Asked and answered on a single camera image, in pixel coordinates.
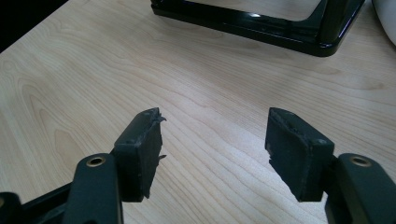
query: white object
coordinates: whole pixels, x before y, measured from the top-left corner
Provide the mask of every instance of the white object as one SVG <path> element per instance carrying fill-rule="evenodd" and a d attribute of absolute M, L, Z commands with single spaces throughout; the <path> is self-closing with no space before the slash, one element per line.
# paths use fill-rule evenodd
<path fill-rule="evenodd" d="M 389 39 L 396 45 L 396 0 L 373 0 L 373 5 Z"/>

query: wooden table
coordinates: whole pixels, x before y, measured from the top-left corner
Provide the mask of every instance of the wooden table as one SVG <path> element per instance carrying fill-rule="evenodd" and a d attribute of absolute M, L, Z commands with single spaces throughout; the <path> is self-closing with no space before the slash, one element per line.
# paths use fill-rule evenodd
<path fill-rule="evenodd" d="M 125 223 L 326 223 L 324 203 L 297 203 L 268 163 L 269 107 L 396 180 L 396 48 L 370 1 L 316 58 L 155 16 L 148 0 L 70 0 L 0 54 L 0 191 L 26 203 L 70 182 L 157 106 L 167 157 Z"/>

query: light wood surface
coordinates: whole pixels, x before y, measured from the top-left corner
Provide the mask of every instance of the light wood surface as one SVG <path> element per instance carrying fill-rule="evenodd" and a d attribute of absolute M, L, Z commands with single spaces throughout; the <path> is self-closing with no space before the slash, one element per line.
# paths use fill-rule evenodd
<path fill-rule="evenodd" d="M 269 164 L 268 109 L 396 180 L 395 62 L 370 1 L 316 58 L 155 16 L 149 0 L 70 0 L 0 54 L 0 191 L 26 203 L 70 182 L 158 106 L 167 157 L 125 223 L 326 223 L 324 203 L 297 203 Z"/>

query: wood grain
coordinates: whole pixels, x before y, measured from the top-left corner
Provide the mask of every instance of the wood grain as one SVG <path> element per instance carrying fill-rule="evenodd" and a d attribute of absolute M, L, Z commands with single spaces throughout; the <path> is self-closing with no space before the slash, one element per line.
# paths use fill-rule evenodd
<path fill-rule="evenodd" d="M 395 60 L 370 2 L 316 58 L 155 16 L 147 0 L 70 0 L 0 54 L 0 191 L 27 202 L 60 187 L 158 106 L 168 156 L 125 223 L 326 223 L 324 203 L 297 203 L 269 165 L 268 109 L 396 180 Z"/>

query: black stand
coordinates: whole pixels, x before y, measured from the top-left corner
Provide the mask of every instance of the black stand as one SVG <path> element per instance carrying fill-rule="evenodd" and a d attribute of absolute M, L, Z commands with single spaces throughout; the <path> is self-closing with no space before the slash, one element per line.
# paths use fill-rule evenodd
<path fill-rule="evenodd" d="M 322 0 L 303 21 L 182 0 L 151 0 L 156 15 L 202 25 L 319 57 L 333 55 L 364 0 Z"/>

